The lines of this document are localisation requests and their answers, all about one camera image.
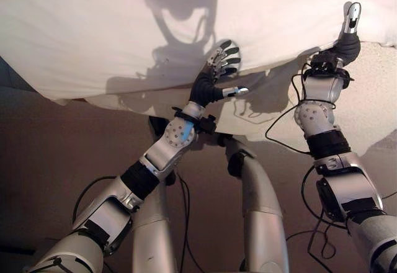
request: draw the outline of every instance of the black joint cover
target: black joint cover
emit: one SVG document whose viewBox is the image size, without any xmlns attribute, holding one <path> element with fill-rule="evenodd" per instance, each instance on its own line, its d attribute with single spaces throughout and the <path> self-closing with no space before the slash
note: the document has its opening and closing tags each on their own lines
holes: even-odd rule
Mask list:
<svg viewBox="0 0 397 273">
<path fill-rule="evenodd" d="M 159 184 L 159 179 L 146 166 L 137 161 L 121 175 L 124 184 L 141 200 Z"/>
<path fill-rule="evenodd" d="M 228 172 L 231 176 L 241 178 L 241 171 L 243 170 L 245 154 L 237 152 L 233 154 L 229 160 Z"/>
<path fill-rule="evenodd" d="M 315 159 L 331 155 L 350 152 L 350 147 L 343 133 L 339 130 L 330 130 L 309 136 L 307 139 L 310 154 Z"/>
<path fill-rule="evenodd" d="M 329 51 L 341 58 L 343 65 L 346 66 L 359 56 L 360 50 L 361 44 L 357 33 L 343 33 L 335 46 Z"/>
<path fill-rule="evenodd" d="M 210 73 L 200 73 L 193 83 L 189 101 L 206 107 L 210 102 L 223 98 L 222 90 L 215 87 Z"/>
</svg>

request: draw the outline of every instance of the black fingertip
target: black fingertip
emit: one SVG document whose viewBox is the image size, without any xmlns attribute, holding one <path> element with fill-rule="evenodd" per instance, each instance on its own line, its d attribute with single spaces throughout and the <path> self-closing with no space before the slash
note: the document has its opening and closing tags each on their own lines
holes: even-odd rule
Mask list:
<svg viewBox="0 0 397 273">
<path fill-rule="evenodd" d="M 227 62 L 228 64 L 236 64 L 236 63 L 240 63 L 240 61 L 241 61 L 240 58 L 230 58 L 230 59 L 227 59 L 227 60 L 226 60 L 226 62 Z"/>
<path fill-rule="evenodd" d="M 235 68 L 235 67 L 225 68 L 225 73 L 221 74 L 221 76 L 229 76 L 236 72 L 237 72 L 237 68 Z"/>
<path fill-rule="evenodd" d="M 225 48 L 229 47 L 231 45 L 231 40 L 227 40 L 225 42 L 223 42 L 220 47 L 222 48 L 222 50 L 224 50 Z"/>
<path fill-rule="evenodd" d="M 240 51 L 239 48 L 230 48 L 229 50 L 226 50 L 225 53 L 226 53 L 227 55 L 232 55 L 232 54 L 238 53 L 238 51 Z"/>
</svg>

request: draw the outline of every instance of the black cable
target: black cable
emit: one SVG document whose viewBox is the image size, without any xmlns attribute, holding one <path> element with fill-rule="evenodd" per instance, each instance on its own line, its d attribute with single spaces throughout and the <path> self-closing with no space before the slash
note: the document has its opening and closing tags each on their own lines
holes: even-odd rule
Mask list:
<svg viewBox="0 0 397 273">
<path fill-rule="evenodd" d="M 101 180 L 105 180 L 105 179 L 114 179 L 116 178 L 116 176 L 104 176 L 104 177 L 100 177 L 97 178 L 95 180 L 93 180 L 90 184 L 88 184 L 86 186 L 86 188 L 84 188 L 84 190 L 80 193 L 79 198 L 77 199 L 74 208 L 73 208 L 73 214 L 72 214 L 72 223 L 74 223 L 76 221 L 76 217 L 77 217 L 77 209 L 79 208 L 79 204 L 81 202 L 81 199 L 84 197 L 84 194 L 86 194 L 86 192 L 91 188 L 91 186 L 93 186 L 96 182 L 99 182 Z"/>
<path fill-rule="evenodd" d="M 310 152 L 305 152 L 305 151 L 301 151 L 301 150 L 295 149 L 295 148 L 293 148 L 293 147 L 291 147 L 291 146 L 289 146 L 289 145 L 287 145 L 287 144 L 285 144 L 285 143 L 282 143 L 281 141 L 278 141 L 278 140 L 276 140 L 276 139 L 271 138 L 271 137 L 268 136 L 268 133 L 269 133 L 269 131 L 273 128 L 273 126 L 274 126 L 282 117 L 284 117 L 287 113 L 291 112 L 294 108 L 298 107 L 299 105 L 300 105 L 300 104 L 295 104 L 293 107 L 289 108 L 289 109 L 286 110 L 284 113 L 282 113 L 277 119 L 275 119 L 274 122 L 273 122 L 273 123 L 268 127 L 268 129 L 266 130 L 266 132 L 265 132 L 265 137 L 266 137 L 268 140 L 274 141 L 275 143 L 278 143 L 278 144 L 280 144 L 280 145 L 282 145 L 282 146 L 284 146 L 284 147 L 287 147 L 288 149 L 291 149 L 291 150 L 293 150 L 293 151 L 295 151 L 295 152 L 302 153 L 302 154 L 306 154 L 306 155 L 310 155 Z"/>
<path fill-rule="evenodd" d="M 397 191 L 394 191 L 393 193 L 388 194 L 388 195 L 382 197 L 382 200 L 388 199 L 389 197 L 392 197 L 392 196 L 394 196 L 394 195 L 396 195 L 396 194 L 397 194 Z"/>
<path fill-rule="evenodd" d="M 314 230 L 313 230 L 313 232 L 312 232 L 312 234 L 311 234 L 311 237 L 310 237 L 310 240 L 309 240 L 309 243 L 308 243 L 307 252 L 308 252 L 308 254 L 309 254 L 316 262 L 318 262 L 327 272 L 332 273 L 332 271 L 330 270 L 330 268 L 329 268 L 327 265 L 325 265 L 322 261 L 320 261 L 320 260 L 318 259 L 318 257 L 316 257 L 316 256 L 315 256 L 313 253 L 311 253 L 311 251 L 310 251 L 311 245 L 313 244 L 314 237 L 316 236 L 316 232 L 317 232 L 317 230 L 318 230 L 318 227 L 320 226 L 320 223 L 321 223 L 321 221 L 323 220 L 323 216 L 324 216 L 324 209 L 321 210 L 321 214 L 320 214 L 320 216 L 319 216 L 319 220 L 317 221 L 317 224 L 316 224 L 316 226 L 315 226 L 315 228 L 314 228 Z"/>
<path fill-rule="evenodd" d="M 308 234 L 308 233 L 318 233 L 318 234 L 322 234 L 324 237 L 324 244 L 323 244 L 323 248 L 321 249 L 321 257 L 323 259 L 332 259 L 335 254 L 336 254 L 336 247 L 335 245 L 333 245 L 331 242 L 329 242 L 329 238 L 327 235 L 328 229 L 329 229 L 330 225 L 327 226 L 327 228 L 325 229 L 325 231 L 319 231 L 319 230 L 307 230 L 307 231 L 299 231 L 298 233 L 292 234 L 290 236 L 287 237 L 286 241 L 290 240 L 293 237 L 299 236 L 299 235 L 303 235 L 303 234 Z M 332 254 L 330 256 L 325 256 L 324 252 L 325 252 L 325 247 L 329 245 L 332 248 Z"/>
<path fill-rule="evenodd" d="M 295 90 L 295 92 L 296 92 L 296 94 L 297 94 L 298 102 L 300 102 L 299 91 L 298 91 L 297 85 L 295 85 L 295 82 L 293 81 L 293 79 L 294 79 L 295 76 L 301 76 L 301 74 L 300 74 L 300 73 L 294 74 L 294 75 L 291 77 L 292 87 L 294 88 L 294 90 Z"/>
<path fill-rule="evenodd" d="M 190 217 L 190 190 L 189 187 L 183 178 L 181 178 L 180 175 L 178 175 L 179 182 L 181 183 L 181 189 L 182 189 L 182 195 L 184 197 L 184 210 L 185 210 L 185 234 L 184 234 L 184 250 L 187 248 L 187 251 L 190 254 L 190 257 L 192 258 L 194 264 L 196 267 L 202 272 L 205 273 L 205 271 L 202 269 L 202 267 L 199 265 L 199 263 L 196 261 L 192 249 L 190 248 L 189 244 L 189 235 L 188 235 L 188 227 L 189 227 L 189 217 Z M 182 268 L 183 268 L 183 260 L 184 260 L 184 251 L 182 252 L 182 260 L 181 260 L 181 269 L 180 273 L 182 273 Z"/>
<path fill-rule="evenodd" d="M 312 214 L 312 216 L 314 216 L 315 218 L 317 218 L 318 220 L 321 220 L 324 223 L 327 223 L 328 225 L 334 226 L 336 228 L 340 228 L 342 230 L 347 230 L 347 228 L 345 226 L 342 225 L 337 225 L 333 222 L 329 222 L 327 220 L 324 220 L 322 218 L 320 218 L 314 211 L 313 209 L 309 206 L 307 200 L 306 200 L 306 196 L 305 196 L 305 186 L 306 186 L 306 180 L 308 179 L 310 173 L 312 172 L 312 170 L 314 169 L 314 166 L 311 166 L 309 168 L 309 170 L 307 171 L 307 173 L 305 174 L 305 176 L 302 179 L 302 183 L 301 183 L 301 187 L 300 187 L 300 194 L 302 196 L 302 201 L 304 203 L 304 205 L 306 206 L 306 208 L 309 210 L 309 212 Z"/>
<path fill-rule="evenodd" d="M 182 248 L 182 257 L 181 257 L 181 265 L 179 267 L 179 272 L 183 273 L 184 262 L 185 262 L 185 251 L 187 245 L 187 230 L 189 228 L 189 217 L 190 217 L 190 191 L 189 189 L 186 190 L 187 194 L 185 193 L 184 183 L 180 175 L 178 175 L 179 184 L 181 185 L 182 195 L 184 197 L 184 210 L 185 210 L 185 232 L 184 232 L 184 245 Z"/>
<path fill-rule="evenodd" d="M 335 256 L 335 254 L 336 254 L 336 247 L 332 243 L 330 243 L 329 240 L 328 240 L 327 232 L 328 232 L 330 227 L 331 227 L 331 225 L 328 225 L 326 227 L 325 231 L 324 231 L 324 244 L 323 244 L 323 248 L 321 248 L 321 257 L 323 259 L 332 259 Z M 327 244 L 330 245 L 330 247 L 332 247 L 332 250 L 333 250 L 333 252 L 332 252 L 332 254 L 330 256 L 325 256 L 325 253 L 324 253 L 325 252 L 325 247 L 327 246 Z"/>
<path fill-rule="evenodd" d="M 112 267 L 110 267 L 105 261 L 104 261 L 105 266 L 107 267 L 107 269 L 109 270 L 110 273 L 116 273 Z"/>
</svg>

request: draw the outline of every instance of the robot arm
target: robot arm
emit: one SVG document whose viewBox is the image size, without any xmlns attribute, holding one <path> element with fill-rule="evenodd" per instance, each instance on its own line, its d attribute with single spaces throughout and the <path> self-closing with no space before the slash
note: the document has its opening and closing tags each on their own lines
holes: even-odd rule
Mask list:
<svg viewBox="0 0 397 273">
<path fill-rule="evenodd" d="M 397 217 L 383 211 L 379 193 L 334 124 L 332 110 L 352 80 L 342 67 L 360 51 L 360 9 L 359 3 L 351 5 L 341 38 L 332 49 L 315 55 L 311 68 L 303 74 L 303 100 L 295 111 L 295 121 L 305 133 L 314 168 L 322 176 L 317 190 L 325 214 L 334 222 L 346 223 L 370 272 L 396 272 Z"/>
<path fill-rule="evenodd" d="M 30 273 L 102 272 L 103 257 L 117 250 L 132 226 L 131 213 L 168 176 L 198 132 L 215 131 L 215 118 L 203 117 L 205 106 L 248 92 L 245 87 L 215 86 L 220 76 L 237 72 L 228 66 L 240 59 L 226 58 L 237 54 L 239 48 L 230 46 L 229 40 L 212 51 L 194 82 L 189 103 L 183 110 L 176 109 L 164 135 L 86 207 L 73 223 L 73 232 L 51 248 Z"/>
</svg>

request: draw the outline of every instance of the robotic hand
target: robotic hand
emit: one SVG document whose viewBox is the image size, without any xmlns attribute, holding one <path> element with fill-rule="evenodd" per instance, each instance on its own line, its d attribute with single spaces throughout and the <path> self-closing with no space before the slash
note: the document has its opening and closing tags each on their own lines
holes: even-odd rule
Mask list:
<svg viewBox="0 0 397 273">
<path fill-rule="evenodd" d="M 214 116 L 204 118 L 205 107 L 224 97 L 242 95 L 245 87 L 219 89 L 220 76 L 237 72 L 229 65 L 240 58 L 228 58 L 239 52 L 229 48 L 231 40 L 213 50 L 195 80 L 189 103 L 176 109 L 164 135 L 134 165 L 129 167 L 92 201 L 73 223 L 73 231 L 59 241 L 28 272 L 102 272 L 103 257 L 113 254 L 132 226 L 131 213 L 172 171 L 189 149 L 198 132 L 215 131 Z"/>
<path fill-rule="evenodd" d="M 397 217 L 383 211 L 379 193 L 359 157 L 334 125 L 333 108 L 342 89 L 352 79 L 343 66 L 360 52 L 357 25 L 361 5 L 353 3 L 346 15 L 344 32 L 330 50 L 315 55 L 303 75 L 303 100 L 295 121 L 305 133 L 322 178 L 317 190 L 325 214 L 343 222 L 370 272 L 397 272 Z"/>
</svg>

